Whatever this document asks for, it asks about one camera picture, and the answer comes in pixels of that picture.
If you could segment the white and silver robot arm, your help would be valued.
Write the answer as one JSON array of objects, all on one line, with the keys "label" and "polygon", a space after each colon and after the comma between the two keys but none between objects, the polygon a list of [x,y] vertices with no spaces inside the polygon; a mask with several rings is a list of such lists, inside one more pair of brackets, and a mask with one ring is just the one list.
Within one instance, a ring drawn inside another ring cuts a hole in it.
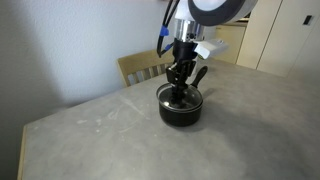
[{"label": "white and silver robot arm", "polygon": [[161,57],[173,49],[173,65],[167,70],[167,79],[172,85],[172,100],[183,99],[191,75],[200,56],[207,59],[221,53],[227,44],[219,39],[205,40],[205,27],[237,21],[249,14],[258,0],[170,0],[161,31],[157,53]]}]

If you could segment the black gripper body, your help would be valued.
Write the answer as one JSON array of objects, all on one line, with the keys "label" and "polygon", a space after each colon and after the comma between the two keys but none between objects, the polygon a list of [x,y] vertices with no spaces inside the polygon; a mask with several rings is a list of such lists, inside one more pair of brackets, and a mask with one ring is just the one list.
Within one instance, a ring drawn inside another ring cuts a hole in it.
[{"label": "black gripper body", "polygon": [[197,53],[196,44],[174,39],[172,44],[174,57],[173,64],[166,69],[167,80],[174,85],[181,85],[190,77],[194,67]]}]

